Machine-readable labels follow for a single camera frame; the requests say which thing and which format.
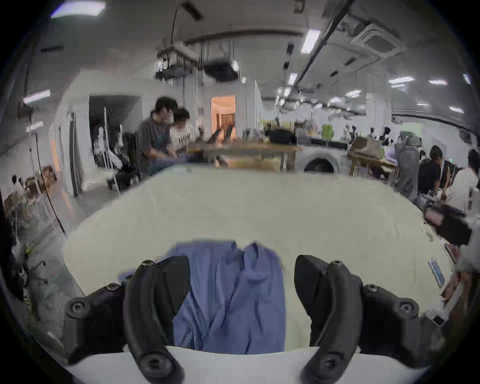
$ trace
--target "air conditioning vent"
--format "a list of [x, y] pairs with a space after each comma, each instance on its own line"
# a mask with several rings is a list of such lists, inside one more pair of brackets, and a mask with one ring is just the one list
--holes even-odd
[[367, 48], [380, 57], [393, 56], [405, 49], [396, 37], [375, 24], [369, 24], [351, 44]]

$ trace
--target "ceiling light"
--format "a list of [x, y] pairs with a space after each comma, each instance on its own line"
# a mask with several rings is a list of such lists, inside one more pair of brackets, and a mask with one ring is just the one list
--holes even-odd
[[293, 85], [293, 83], [295, 82], [295, 79], [297, 78], [297, 74], [296, 73], [291, 73], [290, 74], [290, 78], [288, 79], [288, 85]]
[[330, 103], [343, 103], [343, 100], [337, 96], [330, 99]]
[[318, 40], [318, 36], [320, 36], [320, 31], [317, 31], [316, 29], [309, 29], [300, 52], [310, 53]]
[[52, 13], [51, 18], [71, 15], [98, 16], [104, 9], [103, 1], [66, 1]]
[[434, 85], [448, 85], [445, 80], [429, 80], [428, 82]]
[[43, 121], [36, 122], [35, 124], [29, 125], [27, 127], [27, 132], [33, 131], [34, 129], [43, 127]]
[[346, 97], [356, 98], [360, 96], [361, 90], [356, 89], [355, 91], [350, 91], [345, 94]]
[[45, 91], [37, 92], [37, 93], [34, 93], [33, 95], [24, 97], [24, 104], [30, 104], [30, 103], [33, 103], [34, 101], [44, 99], [46, 97], [50, 97], [50, 90], [49, 89], [46, 89]]
[[235, 72], [238, 72], [240, 70], [240, 65], [238, 61], [235, 61], [235, 60], [232, 61], [232, 69]]
[[459, 107], [449, 107], [453, 112], [463, 113], [463, 109]]
[[390, 84], [406, 83], [408, 81], [414, 81], [415, 79], [411, 76], [397, 77], [396, 79], [388, 80]]

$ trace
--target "desk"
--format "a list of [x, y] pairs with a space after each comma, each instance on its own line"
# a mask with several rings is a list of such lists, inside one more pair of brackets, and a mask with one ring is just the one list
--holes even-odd
[[310, 339], [293, 282], [299, 254], [342, 260], [364, 284], [425, 310], [440, 293], [428, 261], [436, 257], [445, 277], [451, 263], [423, 226], [417, 207], [375, 181], [192, 164], [163, 170], [91, 215], [67, 238], [64, 260], [88, 295], [180, 241], [257, 241], [281, 258], [292, 350]]
[[281, 156], [280, 170], [283, 170], [285, 165], [287, 170], [295, 170], [294, 154], [300, 151], [301, 148], [296, 145], [289, 144], [273, 144], [262, 143], [255, 141], [236, 141], [227, 144], [205, 144], [194, 143], [189, 145], [188, 153], [203, 152], [208, 159], [214, 160], [217, 156]]
[[363, 165], [367, 167], [372, 167], [372, 166], [387, 167], [392, 170], [396, 168], [396, 165], [394, 163], [390, 163], [388, 160], [385, 160], [384, 157], [382, 157], [381, 159], [375, 159], [373, 157], [361, 155], [354, 152], [349, 152], [348, 158], [352, 160], [352, 167], [350, 168], [350, 176], [353, 176], [355, 174], [355, 169], [357, 168], [358, 165]]

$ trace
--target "ceiling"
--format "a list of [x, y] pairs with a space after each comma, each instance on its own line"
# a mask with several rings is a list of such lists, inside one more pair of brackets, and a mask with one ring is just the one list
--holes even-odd
[[[275, 98], [291, 72], [301, 73], [309, 55], [301, 54], [303, 34], [308, 29], [327, 31], [333, 15], [346, 2], [306, 0], [303, 13], [294, 13], [294, 0], [193, 0], [204, 19], [196, 22], [179, 8], [173, 40], [189, 40], [207, 34], [228, 31], [270, 29], [282, 31], [275, 36], [245, 36], [230, 41], [210, 40], [190, 47], [202, 51], [204, 58], [230, 56], [239, 62], [241, 76], [257, 81], [262, 97]], [[0, 134], [8, 137], [5, 145], [24, 135], [25, 122], [15, 116], [16, 104], [27, 94], [50, 89], [51, 97], [34, 106], [34, 116], [48, 126], [68, 84], [80, 69], [98, 69], [125, 75], [153, 77], [157, 50], [169, 43], [175, 8], [179, 2], [108, 0], [98, 17], [69, 16], [51, 19], [34, 37], [35, 50], [25, 52], [18, 71], [12, 74], [9, 97], [1, 121]], [[401, 42], [404, 49], [388, 58], [351, 44], [355, 33], [368, 23], [385, 29]], [[293, 44], [291, 55], [288, 44]], [[63, 46], [58, 51], [45, 48]], [[288, 69], [283, 70], [289, 61]], [[326, 45], [299, 82], [300, 94], [291, 98], [326, 103], [334, 96], [345, 97], [361, 90], [355, 99], [346, 99], [353, 110], [365, 104], [369, 76], [383, 77], [394, 113], [440, 118], [471, 129], [479, 129], [479, 108], [474, 86], [463, 81], [462, 74], [474, 77], [469, 60], [447, 26], [422, 2], [397, 0], [356, 0], [332, 33]], [[386, 82], [391, 78], [412, 76], [415, 81], [400, 89]], [[442, 78], [447, 86], [432, 85], [429, 79]], [[428, 107], [417, 106], [427, 103]], [[449, 106], [463, 108], [464, 114]]]

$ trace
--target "wire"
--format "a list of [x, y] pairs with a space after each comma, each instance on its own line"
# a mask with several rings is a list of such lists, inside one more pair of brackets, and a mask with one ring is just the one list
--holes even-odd
[[48, 202], [50, 203], [50, 206], [52, 207], [53, 214], [55, 215], [55, 218], [57, 219], [57, 222], [60, 226], [60, 229], [63, 232], [63, 234], [66, 235], [67, 233], [65, 232], [65, 228], [63, 227], [59, 217], [57, 216], [57, 212], [55, 212], [55, 208], [53, 208], [52, 201], [50, 200], [50, 195], [48, 193], [48, 188], [47, 188], [47, 185], [45, 184], [45, 179], [43, 178], [42, 166], [40, 164], [40, 154], [38, 152], [38, 134], [36, 132], [33, 132], [33, 133], [35, 135], [35, 142], [36, 142], [36, 157], [38, 159], [38, 166], [40, 167], [40, 174], [42, 175], [42, 181], [43, 181], [43, 186], [45, 187], [45, 193], [47, 194]]
[[175, 28], [175, 20], [177, 19], [177, 12], [179, 10], [179, 7], [177, 6], [175, 8], [175, 15], [173, 16], [173, 23], [172, 23], [172, 35], [170, 37], [170, 45], [173, 45], [173, 30]]

